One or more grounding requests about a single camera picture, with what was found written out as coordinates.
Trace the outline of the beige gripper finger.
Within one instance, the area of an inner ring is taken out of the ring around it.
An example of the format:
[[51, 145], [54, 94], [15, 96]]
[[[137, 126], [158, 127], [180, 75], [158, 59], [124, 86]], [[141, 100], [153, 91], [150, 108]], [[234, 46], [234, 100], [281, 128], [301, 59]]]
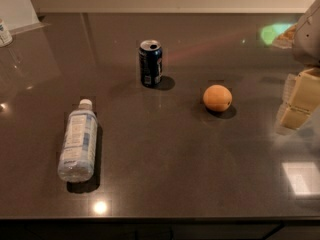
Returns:
[[290, 107], [283, 103], [280, 105], [276, 119], [280, 127], [291, 130], [299, 129], [310, 117], [309, 113]]

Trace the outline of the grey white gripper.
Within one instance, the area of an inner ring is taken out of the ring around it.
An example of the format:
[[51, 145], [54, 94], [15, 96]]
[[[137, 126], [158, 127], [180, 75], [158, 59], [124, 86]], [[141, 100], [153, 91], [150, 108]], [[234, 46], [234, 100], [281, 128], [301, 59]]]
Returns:
[[298, 20], [292, 52], [297, 61], [314, 67], [288, 75], [283, 101], [291, 108], [313, 112], [320, 105], [320, 0], [315, 0]]

